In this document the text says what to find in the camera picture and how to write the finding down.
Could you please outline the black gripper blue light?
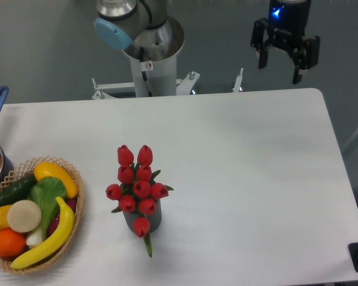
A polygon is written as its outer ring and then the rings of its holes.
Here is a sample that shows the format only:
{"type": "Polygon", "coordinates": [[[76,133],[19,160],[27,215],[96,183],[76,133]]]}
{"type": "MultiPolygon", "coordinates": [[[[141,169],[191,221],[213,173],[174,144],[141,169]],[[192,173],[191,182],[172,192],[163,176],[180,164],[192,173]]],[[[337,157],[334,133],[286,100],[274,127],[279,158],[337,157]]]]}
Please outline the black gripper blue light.
{"type": "Polygon", "coordinates": [[[303,39],[310,5],[311,1],[270,1],[268,21],[266,18],[255,21],[251,36],[251,46],[258,52],[259,69],[267,66],[269,56],[264,44],[266,28],[270,44],[292,56],[293,84],[301,81],[303,71],[318,64],[320,37],[303,39]]]}

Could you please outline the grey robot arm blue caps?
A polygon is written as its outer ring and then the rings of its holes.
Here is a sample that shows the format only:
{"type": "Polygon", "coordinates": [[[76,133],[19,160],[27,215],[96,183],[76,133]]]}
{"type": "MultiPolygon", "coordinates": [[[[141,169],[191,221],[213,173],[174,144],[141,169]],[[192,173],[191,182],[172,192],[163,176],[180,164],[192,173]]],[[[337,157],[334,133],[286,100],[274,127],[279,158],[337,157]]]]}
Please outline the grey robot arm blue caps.
{"type": "MultiPolygon", "coordinates": [[[[139,61],[163,60],[183,45],[182,34],[174,33],[166,1],[97,1],[94,29],[112,48],[125,51],[139,61]]],[[[320,38],[306,37],[310,1],[270,1],[268,16],[256,20],[250,45],[256,49],[258,68],[267,65],[269,48],[286,52],[295,70],[292,82],[302,71],[318,64],[320,38]]]]}

